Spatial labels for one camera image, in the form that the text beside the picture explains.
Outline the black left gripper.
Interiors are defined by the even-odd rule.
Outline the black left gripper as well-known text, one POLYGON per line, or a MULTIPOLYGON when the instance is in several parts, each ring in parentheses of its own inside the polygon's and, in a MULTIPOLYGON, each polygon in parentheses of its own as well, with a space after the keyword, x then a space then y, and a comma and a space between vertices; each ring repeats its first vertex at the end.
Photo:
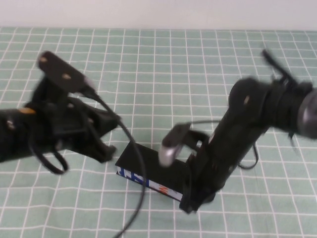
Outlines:
POLYGON ((42 154, 44 147, 55 153, 58 145, 82 149, 85 155, 106 163, 111 161, 116 148, 102 138, 118 127, 116 119, 106 110, 95 108, 68 96, 48 77, 43 77, 32 96, 32 109, 43 122, 43 136, 32 127, 32 153, 42 154))

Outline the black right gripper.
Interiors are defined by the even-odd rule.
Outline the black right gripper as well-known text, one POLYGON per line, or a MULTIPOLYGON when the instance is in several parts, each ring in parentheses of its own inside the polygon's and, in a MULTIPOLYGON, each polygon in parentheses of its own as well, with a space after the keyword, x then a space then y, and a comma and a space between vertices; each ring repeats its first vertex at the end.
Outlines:
POLYGON ((184 144, 196 154, 186 161, 189 175, 179 208, 185 213, 196 213, 199 203, 211 203, 233 171, 250 150, 250 138, 243 133, 188 133, 184 144))

